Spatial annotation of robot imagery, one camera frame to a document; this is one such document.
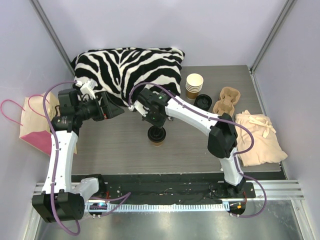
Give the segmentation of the brown paper coffee cup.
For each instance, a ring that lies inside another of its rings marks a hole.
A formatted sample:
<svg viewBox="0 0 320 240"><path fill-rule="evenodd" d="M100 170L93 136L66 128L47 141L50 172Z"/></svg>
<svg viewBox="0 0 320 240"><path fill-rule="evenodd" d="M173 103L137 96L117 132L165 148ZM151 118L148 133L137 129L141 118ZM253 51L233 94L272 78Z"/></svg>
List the brown paper coffee cup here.
<svg viewBox="0 0 320 240"><path fill-rule="evenodd" d="M154 147L160 147L164 143L164 139L151 139L150 142Z"/></svg>

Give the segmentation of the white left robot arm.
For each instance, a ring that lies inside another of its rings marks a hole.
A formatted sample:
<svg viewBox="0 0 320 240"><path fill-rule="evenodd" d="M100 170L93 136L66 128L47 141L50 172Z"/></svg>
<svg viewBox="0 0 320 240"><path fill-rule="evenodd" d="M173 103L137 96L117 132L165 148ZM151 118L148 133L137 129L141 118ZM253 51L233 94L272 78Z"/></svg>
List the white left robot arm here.
<svg viewBox="0 0 320 240"><path fill-rule="evenodd" d="M80 220L91 197L100 200L107 194L101 174L87 175L76 187L72 186L74 150L84 121L103 121L125 111L111 101L106 91L84 99L87 96L74 88L58 93L59 113L50 121L55 132L51 135L47 178L41 194L32 197L32 206L47 223L55 222L55 216L60 221Z"/></svg>

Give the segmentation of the black plastic cup lid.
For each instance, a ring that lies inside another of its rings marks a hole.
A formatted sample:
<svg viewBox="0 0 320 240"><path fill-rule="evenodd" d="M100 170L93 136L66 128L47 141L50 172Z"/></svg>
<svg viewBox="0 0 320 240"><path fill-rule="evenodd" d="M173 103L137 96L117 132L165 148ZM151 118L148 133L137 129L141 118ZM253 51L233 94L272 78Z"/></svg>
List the black plastic cup lid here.
<svg viewBox="0 0 320 240"><path fill-rule="evenodd" d="M147 131L147 137L152 143L161 143L165 140L167 135L163 127L151 126Z"/></svg>

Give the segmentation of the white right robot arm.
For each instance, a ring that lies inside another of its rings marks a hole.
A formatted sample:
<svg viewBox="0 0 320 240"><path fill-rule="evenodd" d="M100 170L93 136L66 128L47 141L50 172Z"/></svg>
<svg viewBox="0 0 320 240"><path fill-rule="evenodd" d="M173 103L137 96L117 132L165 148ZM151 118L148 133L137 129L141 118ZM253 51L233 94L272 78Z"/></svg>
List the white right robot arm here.
<svg viewBox="0 0 320 240"><path fill-rule="evenodd" d="M219 159L222 166L226 193L233 198L243 193L246 180L235 156L238 135L230 115L225 113L218 116L201 110L171 93L153 93L147 88L138 94L133 107L142 115L143 120L155 127L162 128L166 119L170 117L201 131L208 138L208 151Z"/></svg>

